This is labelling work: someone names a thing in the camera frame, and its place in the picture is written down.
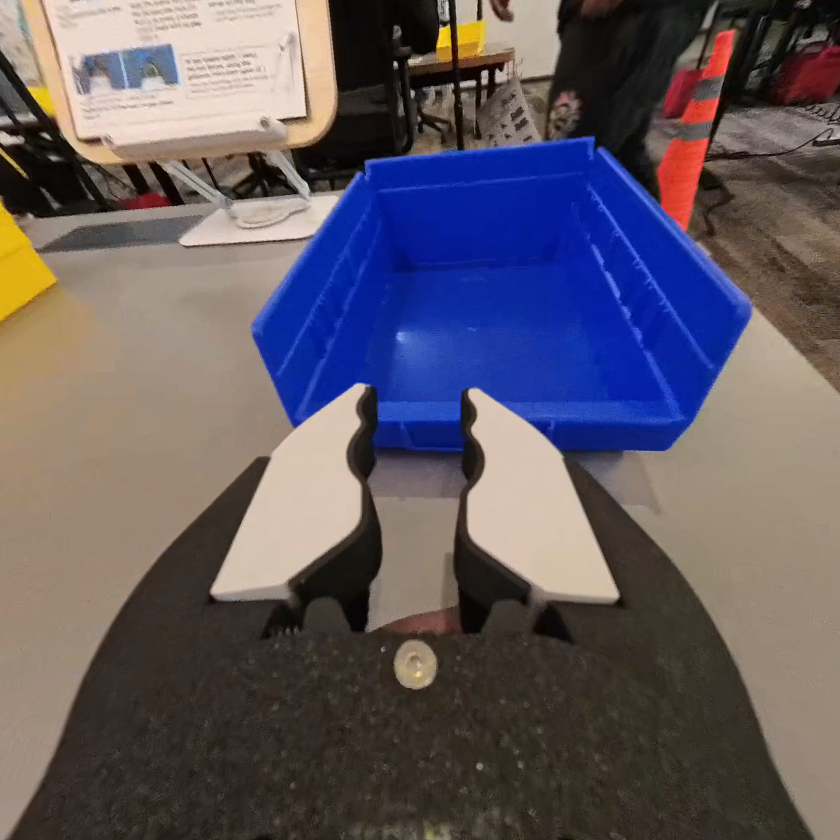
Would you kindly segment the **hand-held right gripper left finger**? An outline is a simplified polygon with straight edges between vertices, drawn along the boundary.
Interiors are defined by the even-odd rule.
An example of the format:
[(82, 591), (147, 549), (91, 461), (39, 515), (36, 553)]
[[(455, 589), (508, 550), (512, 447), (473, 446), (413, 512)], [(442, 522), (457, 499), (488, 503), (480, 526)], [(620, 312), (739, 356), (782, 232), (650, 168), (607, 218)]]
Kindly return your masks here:
[(277, 602), (304, 617), (336, 602), (365, 632), (382, 565), (369, 478), (378, 424), (375, 387), (354, 384), (273, 450), (211, 586), (214, 602)]

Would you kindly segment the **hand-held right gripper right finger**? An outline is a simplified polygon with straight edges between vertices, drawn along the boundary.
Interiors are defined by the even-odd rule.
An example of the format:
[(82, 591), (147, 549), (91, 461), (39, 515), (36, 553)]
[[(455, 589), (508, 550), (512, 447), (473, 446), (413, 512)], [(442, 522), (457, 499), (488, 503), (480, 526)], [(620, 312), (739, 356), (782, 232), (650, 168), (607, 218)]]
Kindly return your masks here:
[(618, 606), (620, 591), (560, 450), (477, 387), (462, 392), (460, 431), (462, 630), (500, 623), (528, 632), (552, 604)]

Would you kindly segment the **blue plastic bin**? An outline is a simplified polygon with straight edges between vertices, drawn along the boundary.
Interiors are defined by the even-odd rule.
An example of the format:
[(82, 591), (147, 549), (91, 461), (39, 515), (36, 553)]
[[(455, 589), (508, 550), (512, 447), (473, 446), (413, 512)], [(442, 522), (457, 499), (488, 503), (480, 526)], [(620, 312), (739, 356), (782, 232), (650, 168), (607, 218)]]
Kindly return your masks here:
[(662, 451), (752, 304), (592, 139), (369, 161), (253, 321), (294, 426), (354, 384), (379, 448), (458, 451), (476, 387), (563, 450)]

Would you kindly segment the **yellow plastic bin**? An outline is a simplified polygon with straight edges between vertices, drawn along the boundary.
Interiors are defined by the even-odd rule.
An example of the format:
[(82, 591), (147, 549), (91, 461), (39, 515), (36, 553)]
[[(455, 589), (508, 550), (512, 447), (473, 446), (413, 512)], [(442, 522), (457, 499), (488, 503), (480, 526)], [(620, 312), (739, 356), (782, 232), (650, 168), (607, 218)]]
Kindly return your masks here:
[(56, 277), (1, 205), (1, 321), (56, 285)]

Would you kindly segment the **orange traffic cone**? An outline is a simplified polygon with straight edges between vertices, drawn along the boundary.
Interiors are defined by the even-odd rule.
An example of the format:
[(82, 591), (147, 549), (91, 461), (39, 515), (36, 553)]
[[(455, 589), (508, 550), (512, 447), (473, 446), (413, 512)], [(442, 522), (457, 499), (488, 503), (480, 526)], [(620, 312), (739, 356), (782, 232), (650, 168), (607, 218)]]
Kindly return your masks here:
[(683, 230), (693, 213), (700, 174), (718, 114), (736, 32), (720, 32), (706, 65), (678, 70), (666, 93), (664, 116), (679, 116), (677, 131), (657, 169), (660, 204)]

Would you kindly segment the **black office chair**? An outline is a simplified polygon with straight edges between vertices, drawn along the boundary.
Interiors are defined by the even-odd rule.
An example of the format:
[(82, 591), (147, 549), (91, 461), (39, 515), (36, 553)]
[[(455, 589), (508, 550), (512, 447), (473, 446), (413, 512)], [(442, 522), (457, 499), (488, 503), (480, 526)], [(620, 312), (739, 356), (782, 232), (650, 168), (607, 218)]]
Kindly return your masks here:
[(330, 1), (338, 106), (330, 130), (293, 154), (309, 183), (352, 178), (408, 154), (417, 135), (408, 60), (435, 48), (434, 2)]

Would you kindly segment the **instruction sheet on wooden stand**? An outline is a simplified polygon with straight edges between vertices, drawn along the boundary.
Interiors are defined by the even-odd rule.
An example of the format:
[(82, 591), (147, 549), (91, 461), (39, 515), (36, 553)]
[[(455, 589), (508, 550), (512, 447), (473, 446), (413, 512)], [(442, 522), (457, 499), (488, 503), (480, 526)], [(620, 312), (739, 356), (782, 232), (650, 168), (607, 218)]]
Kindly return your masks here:
[[(201, 194), (215, 210), (180, 238), (186, 248), (302, 240), (314, 236), (337, 199), (313, 196), (287, 153), (314, 145), (331, 128), (338, 106), (328, 2), (295, 2), (300, 30), (308, 116), (244, 128), (230, 121), (211, 120), (197, 129), (186, 126), (175, 136), (134, 130), (99, 140), (77, 136), (65, 81), (43, 7), (45, 1), (24, 2), (28, 30), (63, 137), (81, 156), (99, 164), (157, 163), (164, 171)], [(227, 154), (262, 153), (290, 185), (289, 196), (248, 200), (227, 198), (185, 168), (182, 160)]]

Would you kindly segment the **wooden background table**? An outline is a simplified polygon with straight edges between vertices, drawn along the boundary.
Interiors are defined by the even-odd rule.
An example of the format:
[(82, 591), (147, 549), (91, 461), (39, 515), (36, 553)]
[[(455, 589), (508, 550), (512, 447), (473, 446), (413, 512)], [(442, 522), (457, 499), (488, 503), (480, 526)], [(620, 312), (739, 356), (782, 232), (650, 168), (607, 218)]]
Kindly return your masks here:
[(481, 106), (497, 90), (497, 74), (516, 60), (513, 45), (496, 43), (486, 45), (474, 56), (458, 56), (457, 61), (439, 58), (436, 54), (411, 59), (407, 77), (411, 89), (451, 87), (455, 95), (454, 131), (456, 147), (465, 148), (466, 122), (464, 117), (462, 94), (465, 83), (473, 83), (474, 96), (474, 134), (480, 139), (478, 112)]

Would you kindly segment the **printed instruction sheet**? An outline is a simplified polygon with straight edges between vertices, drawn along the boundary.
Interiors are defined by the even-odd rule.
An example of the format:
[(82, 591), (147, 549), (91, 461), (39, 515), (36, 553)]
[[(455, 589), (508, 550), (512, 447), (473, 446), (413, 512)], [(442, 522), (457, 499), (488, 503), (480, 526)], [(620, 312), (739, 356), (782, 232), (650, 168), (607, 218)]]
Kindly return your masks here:
[(77, 136), (308, 116), (291, 1), (43, 2)]

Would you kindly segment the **small yellow bin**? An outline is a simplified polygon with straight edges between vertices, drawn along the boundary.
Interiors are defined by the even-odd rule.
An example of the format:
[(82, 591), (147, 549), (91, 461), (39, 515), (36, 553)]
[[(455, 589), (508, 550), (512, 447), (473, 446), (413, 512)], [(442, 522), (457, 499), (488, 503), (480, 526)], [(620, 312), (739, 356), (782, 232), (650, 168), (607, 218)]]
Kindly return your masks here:
[[(441, 62), (451, 61), (453, 57), (451, 30), (449, 24), (442, 24), (438, 30), (436, 58)], [(465, 24), (457, 24), (456, 34), (458, 57), (463, 59), (478, 56), (483, 52), (486, 45), (487, 22), (482, 19)]]

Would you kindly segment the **red crate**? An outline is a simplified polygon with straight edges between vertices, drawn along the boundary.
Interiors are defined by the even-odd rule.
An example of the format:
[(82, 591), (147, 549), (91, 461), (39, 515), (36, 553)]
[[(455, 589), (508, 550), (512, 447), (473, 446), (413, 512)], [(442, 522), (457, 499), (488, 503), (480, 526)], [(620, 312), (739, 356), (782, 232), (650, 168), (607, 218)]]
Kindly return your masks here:
[(823, 103), (838, 86), (839, 46), (811, 44), (784, 59), (770, 91), (770, 102), (774, 106)]

